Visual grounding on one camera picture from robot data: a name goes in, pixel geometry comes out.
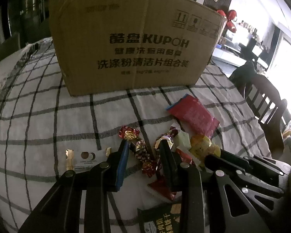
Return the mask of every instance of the cardboard box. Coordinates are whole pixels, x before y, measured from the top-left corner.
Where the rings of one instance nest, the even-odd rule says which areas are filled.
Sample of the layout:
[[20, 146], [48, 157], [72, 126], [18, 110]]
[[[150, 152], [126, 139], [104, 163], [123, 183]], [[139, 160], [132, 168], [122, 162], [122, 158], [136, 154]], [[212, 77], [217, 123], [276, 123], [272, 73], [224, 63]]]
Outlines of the cardboard box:
[[72, 96], [195, 84], [226, 20], [191, 0], [50, 0]]

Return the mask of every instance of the black snack package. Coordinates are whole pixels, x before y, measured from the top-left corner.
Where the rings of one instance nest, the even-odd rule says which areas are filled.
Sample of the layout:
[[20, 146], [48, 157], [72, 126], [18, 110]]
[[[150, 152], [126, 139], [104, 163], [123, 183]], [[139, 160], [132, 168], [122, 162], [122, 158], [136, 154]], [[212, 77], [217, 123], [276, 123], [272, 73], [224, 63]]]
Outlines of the black snack package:
[[138, 210], [138, 222], [141, 233], [177, 233], [180, 226], [181, 203]]

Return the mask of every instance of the desk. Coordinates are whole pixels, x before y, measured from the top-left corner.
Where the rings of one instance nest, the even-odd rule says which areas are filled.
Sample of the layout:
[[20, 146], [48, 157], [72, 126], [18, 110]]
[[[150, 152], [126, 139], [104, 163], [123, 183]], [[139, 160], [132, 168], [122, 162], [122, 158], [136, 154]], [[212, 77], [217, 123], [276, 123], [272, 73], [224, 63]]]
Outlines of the desk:
[[[0, 216], [16, 232], [27, 216], [65, 172], [66, 149], [116, 150], [122, 125], [140, 130], [151, 147], [176, 120], [166, 108], [186, 93], [197, 97], [220, 125], [212, 141], [239, 156], [270, 156], [265, 135], [246, 101], [225, 74], [208, 65], [193, 86], [175, 86], [70, 97], [61, 76], [54, 46], [16, 66], [0, 93]], [[194, 132], [181, 122], [190, 136]], [[123, 187], [108, 194], [112, 232], [139, 232], [137, 208], [161, 200], [148, 193], [155, 181], [141, 173], [132, 153]], [[80, 232], [83, 232], [84, 200]]]
[[234, 55], [232, 52], [218, 48], [214, 49], [212, 56], [237, 67], [240, 67], [246, 63], [246, 60]]

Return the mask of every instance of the bright window light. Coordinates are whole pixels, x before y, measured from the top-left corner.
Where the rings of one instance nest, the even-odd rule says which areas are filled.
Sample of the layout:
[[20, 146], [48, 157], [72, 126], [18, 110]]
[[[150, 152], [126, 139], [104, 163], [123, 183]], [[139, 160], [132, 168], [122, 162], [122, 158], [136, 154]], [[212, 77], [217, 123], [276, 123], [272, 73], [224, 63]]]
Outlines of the bright window light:
[[285, 39], [278, 47], [267, 77], [279, 91], [281, 99], [287, 100], [287, 107], [291, 111], [291, 44]]

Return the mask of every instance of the blue strip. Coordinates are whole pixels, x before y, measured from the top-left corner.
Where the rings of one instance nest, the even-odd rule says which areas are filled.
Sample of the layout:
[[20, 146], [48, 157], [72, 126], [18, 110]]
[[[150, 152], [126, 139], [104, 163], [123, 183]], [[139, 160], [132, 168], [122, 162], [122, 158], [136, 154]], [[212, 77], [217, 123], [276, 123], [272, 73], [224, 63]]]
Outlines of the blue strip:
[[178, 100], [176, 103], [174, 103], [173, 105], [170, 105], [166, 110], [171, 109], [173, 106], [177, 105], [182, 99], [184, 99], [185, 97], [187, 97], [189, 94], [185, 94], [180, 100]]
[[115, 182], [116, 190], [120, 190], [121, 186], [123, 185], [126, 165], [128, 161], [128, 154], [129, 154], [129, 143], [128, 141], [125, 141], [121, 159], [120, 159], [118, 169], [117, 169], [116, 182]]

